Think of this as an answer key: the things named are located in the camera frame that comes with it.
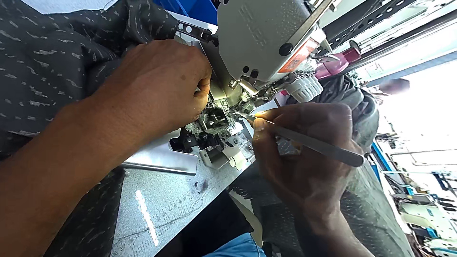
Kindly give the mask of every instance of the screw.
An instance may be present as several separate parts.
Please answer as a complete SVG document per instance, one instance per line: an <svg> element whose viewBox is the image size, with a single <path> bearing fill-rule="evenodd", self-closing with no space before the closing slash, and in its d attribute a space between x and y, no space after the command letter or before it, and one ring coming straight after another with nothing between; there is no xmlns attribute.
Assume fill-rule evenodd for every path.
<svg viewBox="0 0 457 257"><path fill-rule="evenodd" d="M288 56L292 52L293 46L291 43L285 43L279 48L279 54L281 56Z"/></svg>

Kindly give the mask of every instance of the metal plate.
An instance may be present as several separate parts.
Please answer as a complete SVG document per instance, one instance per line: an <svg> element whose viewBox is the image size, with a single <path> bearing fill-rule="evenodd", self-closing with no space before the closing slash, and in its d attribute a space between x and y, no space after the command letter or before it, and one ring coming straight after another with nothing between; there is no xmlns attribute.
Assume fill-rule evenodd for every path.
<svg viewBox="0 0 457 257"><path fill-rule="evenodd" d="M175 152L169 147L170 139L179 137L180 131L181 129L175 130L144 146L123 162L121 167L195 175L197 172L197 156Z"/></svg>
<svg viewBox="0 0 457 257"><path fill-rule="evenodd" d="M356 37L360 33L366 31L367 29L373 27L384 19L390 18L392 15L400 11L401 9L409 6L410 4L416 2L417 0L392 0L389 3L381 6L377 10L371 10L372 13L368 14L365 18L356 22L352 26L348 27L346 30L338 34L337 36L329 39L329 44L333 49L342 45L344 42L350 40L351 38ZM322 56L328 53L327 50L322 47L318 47L318 55Z"/></svg>

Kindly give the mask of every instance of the blue plastic container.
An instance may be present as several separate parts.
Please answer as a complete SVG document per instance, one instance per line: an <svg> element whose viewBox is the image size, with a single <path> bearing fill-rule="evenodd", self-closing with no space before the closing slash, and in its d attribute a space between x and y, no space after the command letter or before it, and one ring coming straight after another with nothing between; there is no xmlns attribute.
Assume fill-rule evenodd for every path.
<svg viewBox="0 0 457 257"><path fill-rule="evenodd" d="M154 0L154 3L190 18L218 24L216 8L211 0Z"/></svg>

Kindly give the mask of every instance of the blue fabric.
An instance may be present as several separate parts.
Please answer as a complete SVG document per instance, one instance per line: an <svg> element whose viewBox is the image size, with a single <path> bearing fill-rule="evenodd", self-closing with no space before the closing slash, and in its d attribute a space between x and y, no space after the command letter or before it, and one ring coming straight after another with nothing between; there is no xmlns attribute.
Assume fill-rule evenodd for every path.
<svg viewBox="0 0 457 257"><path fill-rule="evenodd" d="M251 234L244 233L205 257L266 257L266 255L255 244Z"/></svg>

